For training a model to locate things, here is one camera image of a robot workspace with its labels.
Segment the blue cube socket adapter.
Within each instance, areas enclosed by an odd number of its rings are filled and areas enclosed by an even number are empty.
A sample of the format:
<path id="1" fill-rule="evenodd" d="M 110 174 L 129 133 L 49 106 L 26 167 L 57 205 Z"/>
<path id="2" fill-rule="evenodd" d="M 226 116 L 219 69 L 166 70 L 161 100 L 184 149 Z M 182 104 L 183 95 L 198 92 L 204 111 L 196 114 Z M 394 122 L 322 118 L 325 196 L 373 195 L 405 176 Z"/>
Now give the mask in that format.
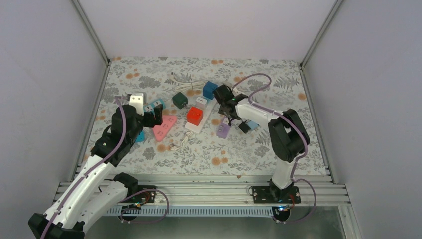
<path id="1" fill-rule="evenodd" d="M 213 100 L 214 99 L 214 90 L 218 87 L 216 83 L 207 81 L 203 86 L 203 97 Z"/>

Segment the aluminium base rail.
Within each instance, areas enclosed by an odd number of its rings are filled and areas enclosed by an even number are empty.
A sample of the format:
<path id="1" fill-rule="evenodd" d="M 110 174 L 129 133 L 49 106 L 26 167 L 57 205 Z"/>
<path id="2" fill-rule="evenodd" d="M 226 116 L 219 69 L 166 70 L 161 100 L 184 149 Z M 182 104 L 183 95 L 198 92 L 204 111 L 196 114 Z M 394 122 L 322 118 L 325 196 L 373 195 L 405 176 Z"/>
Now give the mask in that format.
<path id="1" fill-rule="evenodd" d="M 156 188 L 166 194 L 171 206 L 250 206 L 253 199 L 252 189 L 245 183 L 154 183 Z M 351 203 L 345 186 L 333 184 L 314 184 L 313 190 L 307 183 L 295 184 L 299 188 L 301 202 L 298 206 L 338 206 Z"/>

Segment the floral patterned table mat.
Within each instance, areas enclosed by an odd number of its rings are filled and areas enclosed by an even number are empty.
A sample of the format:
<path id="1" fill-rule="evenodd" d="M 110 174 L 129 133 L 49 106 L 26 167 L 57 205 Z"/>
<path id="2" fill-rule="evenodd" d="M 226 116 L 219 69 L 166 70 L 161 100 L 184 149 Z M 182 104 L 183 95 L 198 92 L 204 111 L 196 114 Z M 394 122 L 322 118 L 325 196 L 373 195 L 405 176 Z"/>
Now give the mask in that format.
<path id="1" fill-rule="evenodd" d="M 307 156 L 299 160 L 295 174 L 326 173 L 299 64 L 293 60 L 116 57 L 111 61 L 85 156 L 90 155 L 95 141 L 111 124 L 117 108 L 115 96 L 141 91 L 146 93 L 148 103 L 162 98 L 166 104 L 164 114 L 176 115 L 177 123 L 162 142 L 157 142 L 152 129 L 146 128 L 145 141 L 132 147 L 116 172 L 272 175 L 277 157 L 268 130 L 258 127 L 244 134 L 238 127 L 239 121 L 234 121 L 227 138 L 219 138 L 216 132 L 223 116 L 218 113 L 218 106 L 202 131 L 179 148 L 187 132 L 184 125 L 188 107 L 178 109 L 172 97 L 178 85 L 197 81 L 236 85 L 245 94 L 254 93 L 254 101 L 270 109 L 294 109 L 310 137 Z"/>

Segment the white multicolour power strip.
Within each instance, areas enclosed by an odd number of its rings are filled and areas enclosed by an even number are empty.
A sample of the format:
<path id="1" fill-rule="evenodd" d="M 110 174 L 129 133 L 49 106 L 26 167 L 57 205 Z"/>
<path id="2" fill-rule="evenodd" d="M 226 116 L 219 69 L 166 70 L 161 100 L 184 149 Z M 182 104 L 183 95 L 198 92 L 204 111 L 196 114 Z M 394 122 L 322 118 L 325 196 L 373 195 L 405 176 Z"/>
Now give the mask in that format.
<path id="1" fill-rule="evenodd" d="M 216 105 L 217 100 L 210 100 L 202 95 L 188 97 L 185 129 L 199 134 L 206 125 L 211 113 L 216 108 Z"/>

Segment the red cube socket adapter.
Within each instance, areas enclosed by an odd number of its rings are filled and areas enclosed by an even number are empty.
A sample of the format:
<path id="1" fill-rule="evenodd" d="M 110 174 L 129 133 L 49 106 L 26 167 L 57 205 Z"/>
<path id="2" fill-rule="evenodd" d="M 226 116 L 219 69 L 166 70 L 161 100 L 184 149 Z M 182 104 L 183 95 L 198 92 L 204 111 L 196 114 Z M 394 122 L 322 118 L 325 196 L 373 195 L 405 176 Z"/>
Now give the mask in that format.
<path id="1" fill-rule="evenodd" d="M 187 122 L 198 126 L 203 119 L 203 110 L 192 106 L 187 113 Z"/>

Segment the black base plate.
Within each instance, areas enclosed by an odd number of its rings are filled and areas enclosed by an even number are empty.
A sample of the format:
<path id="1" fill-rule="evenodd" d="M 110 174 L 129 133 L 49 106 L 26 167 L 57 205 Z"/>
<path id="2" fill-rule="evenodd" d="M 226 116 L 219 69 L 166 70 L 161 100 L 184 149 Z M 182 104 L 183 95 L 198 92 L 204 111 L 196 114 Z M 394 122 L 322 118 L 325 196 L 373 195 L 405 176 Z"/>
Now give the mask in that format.
<path id="1" fill-rule="evenodd" d="M 155 201 L 155 190 L 157 189 L 154 185 L 138 185 L 137 189 L 128 190 L 126 199 L 123 199 L 123 203 L 154 203 Z"/>
<path id="2" fill-rule="evenodd" d="M 285 189 L 270 186 L 250 186 L 248 193 L 254 204 L 292 204 L 301 203 L 299 188 L 289 186 Z"/>

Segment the teal power strip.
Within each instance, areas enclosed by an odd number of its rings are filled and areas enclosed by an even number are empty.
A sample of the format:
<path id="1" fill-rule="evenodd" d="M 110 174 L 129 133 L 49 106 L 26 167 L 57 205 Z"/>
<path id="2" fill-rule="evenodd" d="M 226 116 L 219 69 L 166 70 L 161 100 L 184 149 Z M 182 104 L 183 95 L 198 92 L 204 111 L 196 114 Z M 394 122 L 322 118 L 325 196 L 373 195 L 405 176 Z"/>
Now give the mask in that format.
<path id="1" fill-rule="evenodd" d="M 145 113 L 147 113 L 147 112 L 154 112 L 154 108 L 157 107 L 157 106 L 159 106 L 159 105 L 162 105 L 164 109 L 166 108 L 165 101 L 162 98 L 159 98 L 159 99 L 157 99 L 155 101 L 152 101 L 151 103 L 145 104 L 144 107 L 143 107 L 144 108 L 144 112 Z"/>

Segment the dark green cube adapter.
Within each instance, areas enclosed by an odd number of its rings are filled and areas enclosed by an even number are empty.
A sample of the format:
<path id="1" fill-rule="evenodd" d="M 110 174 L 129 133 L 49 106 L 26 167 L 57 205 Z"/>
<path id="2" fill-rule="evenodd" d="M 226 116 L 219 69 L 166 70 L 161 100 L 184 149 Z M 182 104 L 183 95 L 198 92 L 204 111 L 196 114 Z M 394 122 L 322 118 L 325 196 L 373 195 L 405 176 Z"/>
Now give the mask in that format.
<path id="1" fill-rule="evenodd" d="M 178 92 L 172 97 L 172 102 L 178 109 L 182 109 L 188 104 L 188 98 L 182 92 Z"/>

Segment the black power adapter with cord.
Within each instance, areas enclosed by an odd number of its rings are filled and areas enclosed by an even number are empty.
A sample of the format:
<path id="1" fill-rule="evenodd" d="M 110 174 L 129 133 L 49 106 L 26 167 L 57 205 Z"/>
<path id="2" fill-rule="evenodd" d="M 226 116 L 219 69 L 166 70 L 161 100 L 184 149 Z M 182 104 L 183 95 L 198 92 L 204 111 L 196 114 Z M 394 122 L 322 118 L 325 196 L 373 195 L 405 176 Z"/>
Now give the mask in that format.
<path id="1" fill-rule="evenodd" d="M 250 126 L 245 121 L 243 121 L 238 127 L 244 134 L 247 134 L 251 131 Z"/>

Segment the light blue small adapter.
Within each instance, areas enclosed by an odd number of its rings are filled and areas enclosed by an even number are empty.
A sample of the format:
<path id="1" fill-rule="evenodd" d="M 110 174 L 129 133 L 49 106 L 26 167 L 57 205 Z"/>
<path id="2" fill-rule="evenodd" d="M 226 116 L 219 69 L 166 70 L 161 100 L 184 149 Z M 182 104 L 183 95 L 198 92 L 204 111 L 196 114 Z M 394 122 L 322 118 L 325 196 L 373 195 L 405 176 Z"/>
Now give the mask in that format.
<path id="1" fill-rule="evenodd" d="M 249 126 L 250 130 L 255 130 L 256 128 L 259 127 L 259 124 L 253 122 L 253 121 L 248 121 L 247 125 Z"/>

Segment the cyan small socket adapter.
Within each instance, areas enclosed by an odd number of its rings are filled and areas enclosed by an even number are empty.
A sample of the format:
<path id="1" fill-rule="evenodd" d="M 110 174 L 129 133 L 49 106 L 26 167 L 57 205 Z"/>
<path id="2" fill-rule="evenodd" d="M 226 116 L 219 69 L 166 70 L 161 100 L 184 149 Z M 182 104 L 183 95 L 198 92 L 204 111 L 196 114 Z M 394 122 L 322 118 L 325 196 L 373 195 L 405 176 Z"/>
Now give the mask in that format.
<path id="1" fill-rule="evenodd" d="M 145 141 L 145 132 L 142 131 L 136 139 L 136 143 L 143 143 Z"/>

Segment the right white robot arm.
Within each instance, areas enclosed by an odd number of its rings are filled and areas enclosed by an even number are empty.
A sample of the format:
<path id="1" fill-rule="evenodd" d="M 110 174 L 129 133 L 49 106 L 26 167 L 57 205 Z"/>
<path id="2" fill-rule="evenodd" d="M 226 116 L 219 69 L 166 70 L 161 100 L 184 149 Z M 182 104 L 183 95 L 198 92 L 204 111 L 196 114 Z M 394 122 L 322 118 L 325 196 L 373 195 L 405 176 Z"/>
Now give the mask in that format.
<path id="1" fill-rule="evenodd" d="M 245 94 L 234 95 L 227 85 L 217 87 L 213 95 L 220 104 L 219 113 L 229 121 L 247 119 L 268 127 L 272 149 L 278 158 L 269 195 L 274 202 L 283 202 L 293 189 L 294 171 L 298 160 L 307 154 L 310 142 L 298 113 L 293 109 L 282 113 L 269 109 Z"/>

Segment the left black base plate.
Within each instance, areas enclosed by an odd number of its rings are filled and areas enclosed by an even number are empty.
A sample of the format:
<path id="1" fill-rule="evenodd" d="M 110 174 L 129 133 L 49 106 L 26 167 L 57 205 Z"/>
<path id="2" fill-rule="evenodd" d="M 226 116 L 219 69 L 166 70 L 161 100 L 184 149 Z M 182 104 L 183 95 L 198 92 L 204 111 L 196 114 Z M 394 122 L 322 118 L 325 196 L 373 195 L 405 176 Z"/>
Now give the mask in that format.
<path id="1" fill-rule="evenodd" d="M 137 189 L 128 190 L 126 199 L 123 199 L 123 203 L 154 203 L 155 201 L 155 190 L 157 189 L 154 185 L 138 185 Z"/>

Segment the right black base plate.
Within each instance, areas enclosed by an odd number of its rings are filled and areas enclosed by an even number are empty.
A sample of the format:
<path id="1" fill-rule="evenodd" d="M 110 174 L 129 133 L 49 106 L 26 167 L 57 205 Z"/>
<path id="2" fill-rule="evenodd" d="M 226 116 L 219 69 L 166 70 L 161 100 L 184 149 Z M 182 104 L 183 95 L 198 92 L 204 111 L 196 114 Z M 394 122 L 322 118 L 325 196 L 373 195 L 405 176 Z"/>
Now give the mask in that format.
<path id="1" fill-rule="evenodd" d="M 292 204 L 301 203 L 299 188 L 289 186 L 285 189 L 270 186 L 250 186 L 248 193 L 254 204 Z"/>

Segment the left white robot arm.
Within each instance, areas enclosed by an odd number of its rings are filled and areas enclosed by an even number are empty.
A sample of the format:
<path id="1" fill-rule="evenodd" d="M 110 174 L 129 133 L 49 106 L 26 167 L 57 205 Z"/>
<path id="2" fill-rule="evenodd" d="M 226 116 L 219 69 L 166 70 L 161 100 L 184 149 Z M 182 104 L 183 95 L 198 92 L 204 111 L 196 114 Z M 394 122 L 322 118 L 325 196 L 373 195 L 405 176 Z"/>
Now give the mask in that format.
<path id="1" fill-rule="evenodd" d="M 156 188 L 141 188 L 138 180 L 119 173 L 97 196 L 92 194 L 130 152 L 144 127 L 161 125 L 162 104 L 143 115 L 131 105 L 119 105 L 112 123 L 99 138 L 77 178 L 44 213 L 33 214 L 28 225 L 37 239 L 83 239 L 90 227 L 112 206 L 153 202 Z"/>

